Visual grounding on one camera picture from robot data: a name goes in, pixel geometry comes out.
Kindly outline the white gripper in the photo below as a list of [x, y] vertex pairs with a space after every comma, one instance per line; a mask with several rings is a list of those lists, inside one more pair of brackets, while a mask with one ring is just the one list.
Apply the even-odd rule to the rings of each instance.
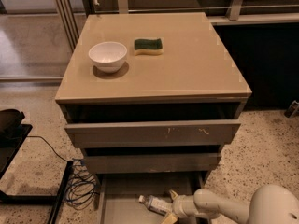
[[174, 190], [169, 190], [172, 202], [173, 213], [167, 213], [161, 224], [175, 224], [178, 218], [194, 217], [197, 208], [194, 204], [193, 196], [178, 195]]

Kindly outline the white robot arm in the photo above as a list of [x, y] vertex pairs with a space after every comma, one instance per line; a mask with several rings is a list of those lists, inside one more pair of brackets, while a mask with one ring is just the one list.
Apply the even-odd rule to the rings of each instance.
[[237, 224], [299, 224], [299, 200], [278, 185], [264, 185], [252, 195], [250, 204], [222, 198], [208, 189], [199, 189], [193, 195], [174, 192], [172, 211], [161, 224], [175, 224], [179, 218], [228, 217]]

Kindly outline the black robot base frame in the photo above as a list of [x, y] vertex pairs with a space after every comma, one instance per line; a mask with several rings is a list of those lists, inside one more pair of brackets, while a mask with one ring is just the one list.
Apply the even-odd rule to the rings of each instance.
[[[0, 178], [15, 158], [21, 145], [32, 130], [31, 124], [22, 124], [23, 112], [17, 109], [0, 111]], [[16, 196], [0, 190], [0, 204], [10, 205], [50, 205], [51, 212], [47, 224], [56, 224], [69, 177], [72, 175], [72, 161], [67, 161], [63, 178], [55, 196]]]

